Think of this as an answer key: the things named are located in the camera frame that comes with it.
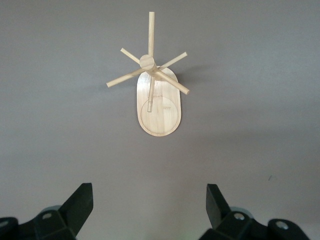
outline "gray background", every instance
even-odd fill
[[[148,50],[190,89],[154,137],[137,118]],[[320,238],[320,1],[0,1],[0,216],[20,223],[92,182],[92,240],[197,240],[206,184],[256,220]]]

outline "wooden rod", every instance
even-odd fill
[[[152,76],[150,80],[150,89],[149,89],[149,100],[148,100],[148,112],[152,112],[152,104],[154,100],[154,90],[155,90],[155,81],[156,77]]]
[[[161,77],[162,79],[166,80],[168,83],[170,83],[172,86],[174,86],[177,89],[179,89],[184,94],[186,94],[186,95],[189,94],[190,90],[188,88],[186,88],[185,86],[183,86],[179,82],[173,80],[171,77],[169,77],[168,75],[166,75],[162,71],[157,70],[156,72],[154,72],[154,74],[159,76],[159,77]]]
[[[154,56],[155,44],[155,12],[149,12],[149,38],[148,38],[148,55]]]
[[[175,57],[174,59],[168,61],[167,63],[163,64],[161,67],[159,67],[158,69],[161,71],[169,66],[171,66],[172,64],[178,62],[179,60],[183,59],[184,57],[188,56],[187,52],[182,53],[181,55]]]
[[[137,64],[140,63],[139,59],[135,57],[133,54],[125,50],[124,48],[121,48],[120,50],[123,54],[127,55],[129,58],[131,58],[133,61],[135,61]]]
[[[124,82],[124,81],[126,81],[126,80],[128,80],[130,78],[133,78],[134,76],[142,74],[143,72],[145,72],[145,70],[143,70],[142,68],[139,68],[138,70],[135,70],[133,72],[130,72],[130,73],[126,74],[126,75],[123,75],[123,76],[118,77],[118,78],[116,78],[116,79],[114,79],[112,81],[107,82],[106,85],[108,86],[108,88],[110,88],[110,87],[112,87],[114,85],[117,85],[119,83],[122,83],[122,82]]]

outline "wooden stand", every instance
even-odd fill
[[[178,82],[176,75],[169,68],[165,68],[163,72]],[[156,79],[152,111],[148,111],[150,84],[151,76],[146,72],[142,73],[136,90],[138,120],[148,134],[156,137],[166,136],[175,131],[181,121],[180,92],[167,81]]]
[[[108,87],[122,83],[139,74],[137,83],[137,114],[141,127],[150,135],[166,136],[175,131],[181,121],[180,92],[189,89],[178,82],[168,67],[187,56],[184,52],[162,66],[154,60],[155,13],[149,12],[148,54],[140,59],[121,49],[121,52],[140,65],[140,68],[107,82]]]

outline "black clamp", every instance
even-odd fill
[[[291,221],[272,219],[264,226],[243,212],[232,211],[216,184],[207,185],[206,212],[212,228],[199,240],[310,240]]]
[[[0,240],[76,240],[94,207],[91,183],[83,183],[58,210],[47,210],[19,225],[0,218]]]

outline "wooden base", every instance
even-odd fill
[[[162,70],[178,82],[169,68]],[[143,72],[137,82],[136,101],[138,120],[148,134],[163,137],[175,131],[181,121],[180,91],[163,79],[155,79],[152,111],[148,112],[151,76]]]

